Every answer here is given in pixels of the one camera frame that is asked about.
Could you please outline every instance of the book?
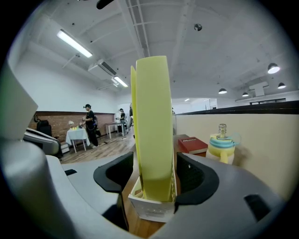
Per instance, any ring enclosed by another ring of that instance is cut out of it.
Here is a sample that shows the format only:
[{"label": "book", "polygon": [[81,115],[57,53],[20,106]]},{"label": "book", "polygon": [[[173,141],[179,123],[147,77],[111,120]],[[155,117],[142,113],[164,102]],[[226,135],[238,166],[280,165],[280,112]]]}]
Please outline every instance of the book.
[{"label": "book", "polygon": [[207,144],[196,137],[179,139],[178,146],[182,153],[200,154],[207,151]]}]

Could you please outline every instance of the white basket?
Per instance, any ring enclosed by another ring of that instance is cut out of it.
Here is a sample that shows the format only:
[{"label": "white basket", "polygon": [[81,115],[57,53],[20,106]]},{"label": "white basket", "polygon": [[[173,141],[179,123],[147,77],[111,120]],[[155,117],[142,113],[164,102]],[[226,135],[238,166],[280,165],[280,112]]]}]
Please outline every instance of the white basket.
[{"label": "white basket", "polygon": [[134,206],[138,216],[141,219],[155,221],[155,222],[168,222],[174,214],[174,201],[177,196],[177,183],[174,173],[174,166],[171,175],[171,200],[172,202],[159,202],[144,199],[141,190],[140,178],[138,177],[129,199]]}]

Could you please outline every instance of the white table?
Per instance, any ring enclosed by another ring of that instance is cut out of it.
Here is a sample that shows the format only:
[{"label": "white table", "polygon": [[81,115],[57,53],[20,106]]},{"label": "white table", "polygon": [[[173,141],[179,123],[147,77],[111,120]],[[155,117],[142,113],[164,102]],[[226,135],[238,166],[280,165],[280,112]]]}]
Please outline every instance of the white table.
[{"label": "white table", "polygon": [[122,123],[108,123],[106,124],[106,133],[109,134],[109,138],[111,139],[111,130],[110,130],[110,126],[116,126],[117,128],[117,132],[118,132],[118,125],[121,126],[121,132],[122,132],[122,136],[125,136],[124,134],[124,127]]},{"label": "white table", "polygon": [[69,145],[73,144],[75,153],[77,153],[77,151],[76,151],[77,144],[75,142],[76,140],[82,140],[83,146],[84,146],[84,150],[86,151],[85,142],[84,141],[86,141],[87,146],[90,145],[90,141],[88,139],[87,132],[86,132],[86,130],[84,128],[82,128],[82,129],[75,129],[75,130],[71,130],[70,129],[66,133],[65,142],[67,142]]}]

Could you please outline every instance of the table covered with white cloth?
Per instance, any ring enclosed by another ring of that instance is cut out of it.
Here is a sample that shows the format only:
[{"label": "table covered with white cloth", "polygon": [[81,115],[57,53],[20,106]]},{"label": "table covered with white cloth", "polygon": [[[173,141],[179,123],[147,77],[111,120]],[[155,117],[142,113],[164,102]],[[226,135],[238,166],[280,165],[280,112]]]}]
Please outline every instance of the table covered with white cloth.
[{"label": "table covered with white cloth", "polygon": [[75,130],[70,129],[70,130],[67,131],[65,142],[68,143],[69,145],[72,144],[74,146],[75,152],[77,152],[76,151],[76,142],[75,142],[76,140],[82,140],[83,141],[83,146],[84,146],[84,149],[86,151],[84,141],[86,141],[87,146],[90,145],[90,141],[88,139],[88,134],[87,134],[87,132],[84,128],[75,129]]}]

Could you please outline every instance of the white tablecloth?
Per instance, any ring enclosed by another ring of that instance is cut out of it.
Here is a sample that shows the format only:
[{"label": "white tablecloth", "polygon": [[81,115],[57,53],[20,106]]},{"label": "white tablecloth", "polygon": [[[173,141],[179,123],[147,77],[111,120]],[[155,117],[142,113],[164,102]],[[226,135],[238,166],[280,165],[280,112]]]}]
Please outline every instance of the white tablecloth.
[{"label": "white tablecloth", "polygon": [[71,145],[71,140],[86,140],[87,146],[90,145],[88,135],[85,129],[68,130],[66,133],[65,142]]}]

